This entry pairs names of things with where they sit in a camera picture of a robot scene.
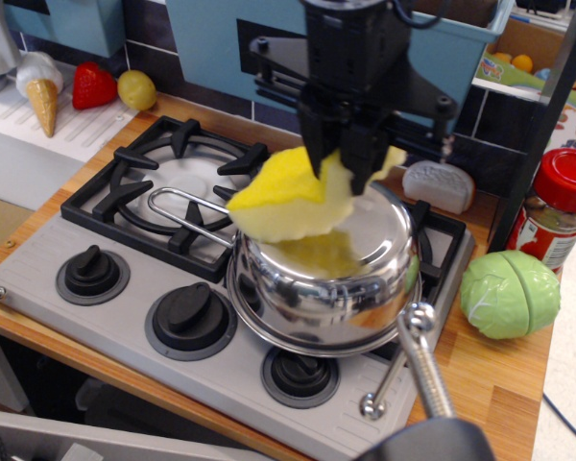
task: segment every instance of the wall tile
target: wall tile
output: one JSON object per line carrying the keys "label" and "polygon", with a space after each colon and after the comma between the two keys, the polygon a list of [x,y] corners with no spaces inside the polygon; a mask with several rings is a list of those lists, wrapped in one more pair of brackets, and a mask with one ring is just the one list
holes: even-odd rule
{"label": "wall tile", "polygon": [[465,136],[473,134],[485,94],[486,91],[478,86],[472,86],[469,89],[468,97],[463,103],[463,108],[454,128],[455,133],[464,134]]}
{"label": "wall tile", "polygon": [[537,103],[489,91],[475,137],[520,150]]}
{"label": "wall tile", "polygon": [[36,38],[35,36],[24,36],[24,40],[28,51],[42,51],[56,61],[72,65],[79,65],[86,61],[97,62],[98,65],[110,72],[115,78],[118,78],[123,72],[128,70],[124,48],[120,49],[110,58],[102,58],[85,51],[76,50],[75,48],[43,40],[42,38]]}
{"label": "wall tile", "polygon": [[456,135],[448,163],[466,171],[477,189],[508,197],[512,179],[525,159],[518,151]]}
{"label": "wall tile", "polygon": [[265,125],[281,128],[288,132],[300,133],[299,120],[297,115],[288,110],[282,110],[254,103],[254,120]]}
{"label": "wall tile", "polygon": [[122,0],[126,39],[177,53],[166,5],[148,0]]}
{"label": "wall tile", "polygon": [[187,83],[183,79],[180,58],[177,55],[134,43],[128,43],[127,48],[131,69],[145,72],[158,91],[227,113],[252,118],[250,101]]}

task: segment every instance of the green cabbage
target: green cabbage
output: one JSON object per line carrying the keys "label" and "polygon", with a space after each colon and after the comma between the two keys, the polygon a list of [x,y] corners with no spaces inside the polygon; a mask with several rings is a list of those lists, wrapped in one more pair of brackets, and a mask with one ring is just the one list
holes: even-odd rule
{"label": "green cabbage", "polygon": [[517,338],[554,322],[561,287],[541,261],[519,251],[474,259],[461,282],[461,310],[493,339]]}

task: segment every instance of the yellow lemon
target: yellow lemon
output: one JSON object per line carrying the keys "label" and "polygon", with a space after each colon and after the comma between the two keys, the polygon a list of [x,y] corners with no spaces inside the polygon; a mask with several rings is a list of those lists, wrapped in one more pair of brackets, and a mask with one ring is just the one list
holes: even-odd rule
{"label": "yellow lemon", "polygon": [[518,55],[512,60],[512,65],[517,69],[524,70],[525,72],[531,74],[534,70],[534,62],[527,55]]}
{"label": "yellow lemon", "polygon": [[117,81],[117,94],[126,106],[136,110],[150,109],[156,103],[156,86],[140,70],[127,70]]}

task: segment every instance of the stove knob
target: stove knob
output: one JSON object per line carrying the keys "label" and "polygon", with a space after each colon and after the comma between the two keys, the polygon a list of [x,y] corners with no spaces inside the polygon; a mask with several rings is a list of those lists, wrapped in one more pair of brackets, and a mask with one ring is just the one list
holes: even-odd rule
{"label": "stove knob", "polygon": [[92,245],[68,261],[64,282],[76,295],[98,296],[113,288],[119,277],[120,269],[113,257]]}
{"label": "stove knob", "polygon": [[201,282],[164,296],[153,325],[157,338],[170,348],[197,351],[222,338],[228,319],[228,307],[220,296]]}
{"label": "stove knob", "polygon": [[325,358],[282,351],[271,365],[276,386],[292,397],[307,398],[324,390],[331,372]]}

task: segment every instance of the wooden countertop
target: wooden countertop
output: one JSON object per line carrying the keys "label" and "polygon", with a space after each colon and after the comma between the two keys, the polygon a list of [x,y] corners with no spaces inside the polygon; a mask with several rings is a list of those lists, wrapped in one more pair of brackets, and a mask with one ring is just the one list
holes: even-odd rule
{"label": "wooden countertop", "polygon": [[[116,148],[130,144],[160,115],[180,120],[195,118],[205,130],[245,143],[263,142],[271,152],[301,144],[300,138],[294,134],[160,95],[152,111],[139,113],[0,247],[0,262],[59,212],[60,204],[105,166]],[[399,196],[402,195],[400,175],[400,169],[393,170],[384,181]],[[477,194],[472,208],[460,217],[476,239],[472,257],[486,253],[495,207],[494,197]],[[275,459],[307,459],[294,449],[2,304],[0,334]],[[531,460],[551,337],[552,327],[549,327],[516,340],[490,340],[467,322],[458,300],[455,300],[448,315],[436,348],[442,375],[459,417],[484,429],[499,460]],[[417,401],[408,424],[424,418],[424,411]]]}

